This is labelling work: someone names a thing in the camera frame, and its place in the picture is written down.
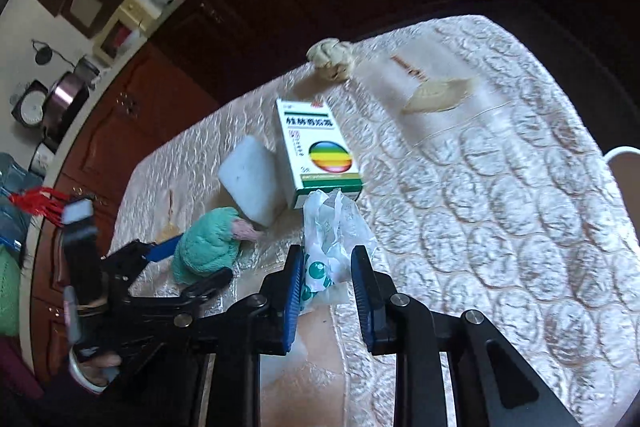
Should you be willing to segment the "person's left hand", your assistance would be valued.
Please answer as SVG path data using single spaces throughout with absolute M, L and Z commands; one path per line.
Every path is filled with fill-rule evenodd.
M 86 361 L 79 361 L 75 351 L 70 349 L 68 371 L 73 381 L 93 395 L 100 395 L 119 374 L 122 358 L 113 351 L 107 351 Z

